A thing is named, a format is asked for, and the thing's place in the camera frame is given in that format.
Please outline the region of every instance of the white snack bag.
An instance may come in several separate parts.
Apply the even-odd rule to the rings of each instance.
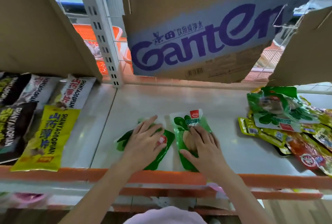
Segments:
[[[61,89],[61,96],[55,100],[56,106],[71,109],[83,108],[95,81],[95,77],[75,78],[68,75],[67,83]]]
[[[16,104],[37,102],[36,109],[43,109],[60,79],[60,77],[31,75],[29,83],[23,89]]]

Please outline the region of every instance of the person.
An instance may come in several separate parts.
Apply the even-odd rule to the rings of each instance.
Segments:
[[[150,125],[157,119],[153,116],[140,123],[133,131],[122,158],[105,173],[101,180],[81,199],[81,201],[59,222],[59,224],[95,224],[101,223],[121,188],[131,175],[143,170],[166,146],[156,147],[160,136],[164,133],[162,124]],[[190,128],[197,146],[198,158],[187,150],[180,150],[206,178],[221,186],[233,203],[242,224],[275,224],[260,203],[252,195],[242,179],[227,165],[219,140],[213,133],[208,133],[201,126]],[[149,210],[134,215],[125,224],[172,223],[201,224],[205,223],[195,212],[166,207]]]

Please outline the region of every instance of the black snack bag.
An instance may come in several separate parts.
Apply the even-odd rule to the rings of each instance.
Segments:
[[[31,79],[31,74],[5,72],[0,78],[0,107],[14,104]]]
[[[18,159],[23,153],[23,137],[36,106],[36,102],[27,102],[0,108],[0,164]]]

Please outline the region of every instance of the forearm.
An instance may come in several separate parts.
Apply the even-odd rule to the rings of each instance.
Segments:
[[[222,187],[233,203],[243,224],[275,224],[240,176],[229,167],[222,174],[224,175],[217,179],[217,184]]]
[[[101,223],[130,175],[120,163],[113,165],[59,224]]]

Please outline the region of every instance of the person's left hand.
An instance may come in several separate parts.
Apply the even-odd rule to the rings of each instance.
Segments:
[[[129,138],[120,163],[130,173],[141,171],[147,167],[167,145],[161,144],[156,147],[157,142],[165,131],[162,124],[156,124],[149,129],[156,119],[157,116],[153,116],[141,122]]]

